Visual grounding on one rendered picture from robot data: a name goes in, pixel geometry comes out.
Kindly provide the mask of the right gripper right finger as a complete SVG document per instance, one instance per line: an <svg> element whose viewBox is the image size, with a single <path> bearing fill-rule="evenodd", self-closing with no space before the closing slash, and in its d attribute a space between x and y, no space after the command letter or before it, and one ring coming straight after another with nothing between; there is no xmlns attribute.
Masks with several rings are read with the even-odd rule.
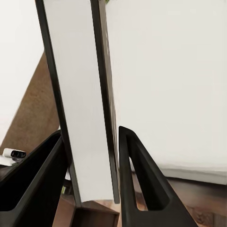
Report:
<svg viewBox="0 0 227 227"><path fill-rule="evenodd" d="M136 133L119 126L122 227L198 227ZM148 211L137 208L130 158Z"/></svg>

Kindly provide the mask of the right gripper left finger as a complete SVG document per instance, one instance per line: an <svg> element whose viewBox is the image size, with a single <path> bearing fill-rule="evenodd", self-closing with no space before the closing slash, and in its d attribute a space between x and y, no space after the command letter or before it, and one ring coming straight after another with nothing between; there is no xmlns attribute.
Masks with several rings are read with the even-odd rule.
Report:
<svg viewBox="0 0 227 227"><path fill-rule="evenodd" d="M59 129L0 178L0 227L52 227L67 172Z"/></svg>

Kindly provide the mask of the hardback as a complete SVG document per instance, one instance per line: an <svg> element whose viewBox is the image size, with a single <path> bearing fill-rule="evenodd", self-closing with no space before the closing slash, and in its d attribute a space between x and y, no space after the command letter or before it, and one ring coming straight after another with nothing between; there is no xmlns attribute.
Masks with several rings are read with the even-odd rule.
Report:
<svg viewBox="0 0 227 227"><path fill-rule="evenodd" d="M76 207L120 203L105 0L35 0Z"/></svg>

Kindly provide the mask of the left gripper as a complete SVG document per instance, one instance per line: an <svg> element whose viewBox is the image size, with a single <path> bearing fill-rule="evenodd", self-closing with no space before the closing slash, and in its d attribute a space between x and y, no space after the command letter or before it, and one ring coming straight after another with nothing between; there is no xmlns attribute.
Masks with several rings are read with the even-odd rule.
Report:
<svg viewBox="0 0 227 227"><path fill-rule="evenodd" d="M0 178L2 178L8 171L10 171L15 165L17 165L17 163L13 163L10 166L4 167L0 169Z"/></svg>

